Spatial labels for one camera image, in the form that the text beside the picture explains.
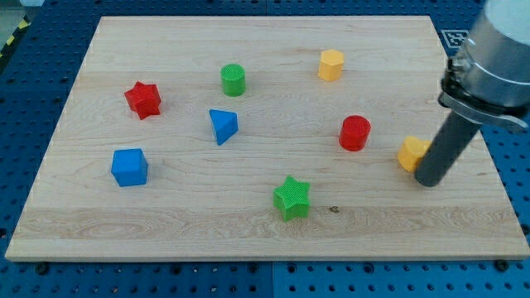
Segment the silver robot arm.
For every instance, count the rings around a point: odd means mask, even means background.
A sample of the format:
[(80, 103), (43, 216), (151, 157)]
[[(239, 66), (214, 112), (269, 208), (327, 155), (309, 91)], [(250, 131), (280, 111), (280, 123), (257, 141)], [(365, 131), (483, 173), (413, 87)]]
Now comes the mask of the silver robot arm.
[(489, 0), (447, 61), (441, 105), (450, 121), (529, 129), (529, 0)]

